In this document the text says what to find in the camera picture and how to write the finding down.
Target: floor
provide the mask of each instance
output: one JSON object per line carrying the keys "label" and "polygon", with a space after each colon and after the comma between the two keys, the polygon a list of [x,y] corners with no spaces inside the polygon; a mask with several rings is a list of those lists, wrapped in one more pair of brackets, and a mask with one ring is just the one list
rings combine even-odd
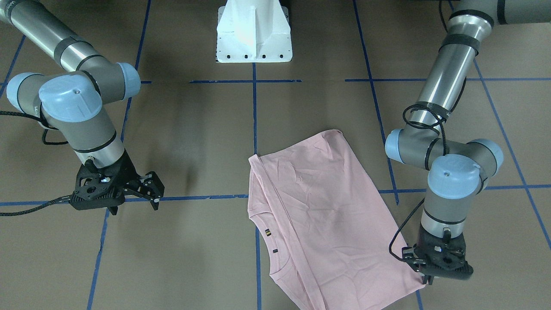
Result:
{"label": "floor", "polygon": [[[166,197],[158,211],[131,199],[116,216],[56,205],[3,218],[0,309],[296,309],[247,218],[247,159],[326,129],[343,131],[398,223],[424,196],[426,172],[388,160],[383,141],[403,126],[445,36],[437,1],[293,1],[293,61],[257,65],[214,61],[223,0],[44,4],[111,61],[138,68],[141,92],[107,109],[138,172],[155,170]],[[0,33],[0,106],[14,110],[10,77],[62,70],[16,29]],[[551,304],[549,38],[550,24],[497,26],[446,124],[451,140],[484,137],[505,153],[467,220],[474,275],[436,279],[387,309]],[[0,210],[71,193],[79,161],[68,146],[42,145],[30,120],[0,124]]]}

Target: black band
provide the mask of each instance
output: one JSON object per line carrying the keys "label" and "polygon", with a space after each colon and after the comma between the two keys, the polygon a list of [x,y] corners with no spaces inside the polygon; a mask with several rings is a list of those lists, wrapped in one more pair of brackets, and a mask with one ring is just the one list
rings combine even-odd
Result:
{"label": "black band", "polygon": [[111,144],[111,142],[113,142],[115,140],[115,138],[117,137],[117,132],[115,131],[115,134],[109,139],[109,141],[105,142],[104,144],[98,146],[98,147],[94,147],[94,148],[91,148],[91,149],[73,149],[75,152],[77,153],[91,153],[91,152],[96,152],[96,151],[99,151],[101,150],[102,148],[108,146]]}
{"label": "black band", "polygon": [[77,68],[75,69],[75,71],[80,70],[80,67],[81,67],[85,62],[87,62],[88,59],[94,58],[94,57],[98,57],[98,56],[99,56],[99,57],[103,57],[102,55],[99,55],[99,54],[93,54],[93,55],[90,55],[90,56],[86,57],[85,59],[81,60],[80,63],[78,64]]}
{"label": "black band", "polygon": [[448,34],[442,42],[440,49],[448,44],[462,44],[470,46],[477,52],[476,56],[478,56],[478,51],[480,50],[480,41],[466,34]]}
{"label": "black band", "polygon": [[447,121],[448,117],[450,117],[450,115],[451,115],[451,112],[448,109],[444,108],[441,105],[437,105],[435,103],[432,103],[432,102],[417,101],[415,104],[422,105],[422,106],[426,107],[428,110],[432,110],[434,113],[436,113],[436,115],[441,117],[442,121],[444,121],[444,122]]}
{"label": "black band", "polygon": [[430,145],[429,145],[429,148],[426,149],[426,154],[425,154],[425,170],[429,171],[429,158],[430,158],[430,153],[433,151],[433,147],[434,145],[438,142],[438,140],[440,140],[440,138],[436,138],[434,139]]}
{"label": "black band", "polygon": [[442,224],[446,224],[446,225],[457,225],[457,224],[460,224],[460,223],[463,223],[465,221],[465,219],[462,219],[460,220],[459,222],[446,222],[446,221],[443,221],[443,220],[439,220],[437,219],[436,217],[430,215],[426,209],[424,210],[425,211],[425,214],[428,215],[430,218],[432,218],[433,220],[435,220],[436,222],[438,223],[442,223]]}
{"label": "black band", "polygon": [[98,82],[96,81],[96,79],[92,76],[92,74],[90,74],[90,72],[88,71],[85,71],[85,70],[80,70],[82,73],[86,74],[86,76],[90,79],[90,82],[92,82],[92,85],[94,86],[94,88],[96,89],[96,92],[98,92],[98,94],[101,95],[101,92],[100,92],[100,87],[98,86]]}
{"label": "black band", "polygon": [[61,55],[63,54],[63,52],[65,51],[66,48],[68,48],[69,46],[75,44],[75,43],[79,43],[79,42],[83,42],[83,43],[86,43],[90,46],[92,46],[92,44],[88,43],[86,40],[84,40],[83,38],[79,37],[79,36],[70,36],[68,38],[65,38],[63,40],[61,40],[61,42],[59,42],[56,46],[56,48],[54,49],[53,51],[53,60],[61,66]]}
{"label": "black band", "polygon": [[450,19],[454,18],[455,16],[459,16],[459,15],[473,15],[473,16],[478,16],[484,20],[486,20],[488,23],[490,23],[490,26],[493,28],[495,23],[494,23],[494,19],[482,12],[482,11],[479,11],[479,10],[459,10],[459,11],[456,11],[456,12],[453,12],[451,15],[450,15]]}
{"label": "black band", "polygon": [[498,23],[501,25],[507,24],[505,20],[505,0],[498,0]]}

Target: blue tape line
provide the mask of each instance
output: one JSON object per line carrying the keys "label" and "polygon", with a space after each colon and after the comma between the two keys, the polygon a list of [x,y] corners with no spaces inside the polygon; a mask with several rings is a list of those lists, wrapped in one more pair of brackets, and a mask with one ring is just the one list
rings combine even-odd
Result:
{"label": "blue tape line", "polygon": [[417,305],[419,306],[419,310],[423,310],[423,301],[421,300],[421,293],[419,290],[415,291],[415,295],[417,296]]}
{"label": "blue tape line", "polygon": [[345,82],[423,82],[426,78],[347,78]]}
{"label": "blue tape line", "polygon": [[483,78],[483,80],[485,81],[551,81],[551,78]]}
{"label": "blue tape line", "polygon": [[134,66],[136,70],[139,67],[139,61],[140,61],[140,58],[142,57],[143,42],[145,40],[145,29],[147,28],[147,21],[149,19],[149,9],[151,9],[151,0],[148,0],[147,9],[145,9],[145,18],[143,20],[143,27],[142,27],[142,37],[139,39],[138,54],[136,55],[136,65]]}
{"label": "blue tape line", "polygon": [[509,149],[509,152],[511,153],[511,157],[513,158],[513,162],[515,163],[515,167],[516,167],[516,169],[518,171],[518,175],[520,176],[520,179],[522,181],[522,185],[524,185],[526,195],[528,195],[528,199],[530,201],[530,204],[532,205],[532,209],[534,210],[534,213],[536,214],[536,218],[539,222],[539,226],[542,229],[543,235],[545,236],[545,239],[547,241],[547,245],[549,246],[549,249],[551,249],[551,239],[549,238],[549,234],[547,233],[547,229],[545,228],[542,217],[539,214],[538,208],[537,208],[536,204],[534,203],[534,199],[532,198],[532,194],[530,193],[530,190],[528,188],[528,184],[526,183],[526,179],[524,177],[524,174],[522,173],[522,170],[520,168],[518,160],[515,156],[515,152],[513,152],[513,147],[511,145],[511,142],[509,141],[509,137],[507,136],[507,133],[505,133],[505,128],[503,127],[503,124],[501,123],[501,119],[499,118],[498,111],[495,108],[494,101],[491,98],[490,91],[488,89],[488,86],[486,85],[486,81],[482,77],[482,72],[480,71],[480,67],[478,67],[478,63],[477,63],[476,60],[474,60],[474,66],[477,69],[478,75],[480,76],[480,80],[482,81],[482,86],[484,87],[484,91],[486,92],[486,96],[488,97],[488,101],[490,101],[491,109],[494,112],[495,119],[498,121],[499,129],[501,130],[501,133],[503,134],[503,138],[505,139],[505,143],[507,144],[507,148]]}
{"label": "blue tape line", "polygon": [[214,83],[252,83],[251,79],[194,79],[190,84],[214,84]]}
{"label": "blue tape line", "polygon": [[[375,93],[375,84],[373,83],[373,75],[371,75],[371,67],[369,66],[368,51],[365,47],[364,33],[361,30],[360,15],[358,14],[358,5],[356,4],[356,0],[353,0],[353,3],[354,3],[354,13],[356,14],[356,22],[358,23],[358,32],[360,34],[361,46],[364,50],[365,65],[368,69],[369,82],[371,84],[371,93],[373,94],[373,102],[375,103],[377,120],[379,121],[379,129],[381,130],[382,143],[384,145],[386,141],[385,129],[383,128],[383,125],[382,125],[381,111],[379,110],[379,102],[377,101],[377,94]],[[388,164],[388,172],[390,173],[390,179],[392,182],[392,188],[393,190],[395,190],[394,198],[396,199],[396,204],[399,205],[400,199],[398,197],[398,192],[396,191],[396,181],[394,180],[394,172],[392,170],[392,163],[390,162],[390,158],[387,158],[387,164]]]}
{"label": "blue tape line", "polygon": [[[485,81],[551,81],[551,78],[484,78]],[[347,78],[345,82],[424,82],[426,78]],[[480,81],[480,78],[467,78],[467,81]]]}
{"label": "blue tape line", "polygon": [[[161,201],[179,201],[179,200],[206,200],[206,199],[234,199],[234,198],[249,198],[248,194],[237,194],[237,195],[206,195],[206,196],[175,196],[175,197],[163,197]],[[148,201],[144,198],[128,198],[126,202],[139,202],[139,201]],[[0,202],[0,207],[7,206],[32,206],[32,205],[42,205],[47,201],[11,201],[11,202]]]}
{"label": "blue tape line", "polygon": [[255,228],[256,245],[256,308],[262,310],[262,285],[260,282],[260,234],[258,228]]}
{"label": "blue tape line", "polygon": [[[234,199],[234,198],[248,198],[249,195],[206,195],[206,196],[175,196],[175,197],[163,197],[161,201],[181,201],[181,200],[207,200],[207,199]],[[148,201],[144,198],[128,198],[126,202]]]}
{"label": "blue tape line", "polygon": [[86,307],[87,310],[92,309],[92,303],[94,302],[94,294],[96,292],[96,283],[98,282],[98,274],[100,271],[101,255],[103,254],[103,245],[105,243],[105,234],[107,232],[107,218],[109,218],[109,210],[105,209],[104,224],[103,224],[103,228],[101,229],[100,250],[98,251],[98,256],[96,257],[94,276],[92,277],[90,295],[88,296],[88,306]]}
{"label": "blue tape line", "polygon": [[455,11],[455,9],[453,8],[453,4],[451,3],[451,0],[448,0],[448,4],[450,5],[450,9],[453,11]]}
{"label": "blue tape line", "polygon": [[[258,152],[257,148],[257,114],[256,114],[256,63],[252,63],[252,118],[253,118],[253,140],[255,154]],[[256,248],[256,307],[257,310],[262,310],[262,284],[260,281],[260,235],[258,228],[255,228],[255,248]]]}
{"label": "blue tape line", "polygon": [[551,188],[551,184],[528,185],[526,187],[528,187],[530,189]]}
{"label": "blue tape line", "polygon": [[302,83],[301,79],[258,79],[256,83]]}
{"label": "blue tape line", "polygon": [[19,53],[21,52],[21,48],[23,47],[23,43],[25,43],[26,36],[21,37],[21,41],[19,41],[19,45],[17,46],[17,50],[15,51],[15,54],[13,55],[12,63],[9,65],[8,73],[6,74],[6,78],[4,79],[4,83],[2,83],[2,88],[0,88],[0,97],[4,94],[4,90],[6,89],[6,86],[8,85],[9,77],[12,75],[13,67],[15,66],[15,62],[17,61],[17,57],[19,57]]}
{"label": "blue tape line", "polygon": [[194,79],[190,84],[216,83],[302,83],[301,79]]}

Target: silver metal tube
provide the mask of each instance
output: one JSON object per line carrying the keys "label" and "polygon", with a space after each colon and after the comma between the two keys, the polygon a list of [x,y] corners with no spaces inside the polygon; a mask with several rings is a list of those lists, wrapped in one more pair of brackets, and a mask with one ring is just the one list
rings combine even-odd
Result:
{"label": "silver metal tube", "polygon": [[444,229],[449,228],[451,237],[458,237],[463,232],[465,221],[458,224],[444,224],[430,218],[425,212],[421,215],[421,225],[431,235],[442,238],[444,236]]}
{"label": "silver metal tube", "polygon": [[13,6],[9,19],[5,12],[0,13],[2,19],[11,22],[66,71],[76,71],[84,59],[100,55],[91,44],[63,24],[40,2],[27,0],[15,5],[7,3],[9,2],[0,1],[0,9],[6,5]]}
{"label": "silver metal tube", "polygon": [[107,167],[114,164],[125,152],[125,147],[121,139],[117,136],[106,147],[93,152],[74,151],[80,162],[84,164],[89,157],[93,157],[94,165],[98,168]]}
{"label": "silver metal tube", "polygon": [[494,19],[495,24],[531,24],[551,21],[551,0],[461,0],[456,10],[478,10]]}
{"label": "silver metal tube", "polygon": [[[485,39],[491,32],[491,25],[486,20],[473,15],[456,16],[449,21],[449,26],[448,36],[467,35],[478,41]],[[444,45],[417,101],[434,103],[451,110],[476,54],[477,51],[468,45]],[[409,120],[426,125],[436,123],[432,114],[424,110],[412,112]]]}

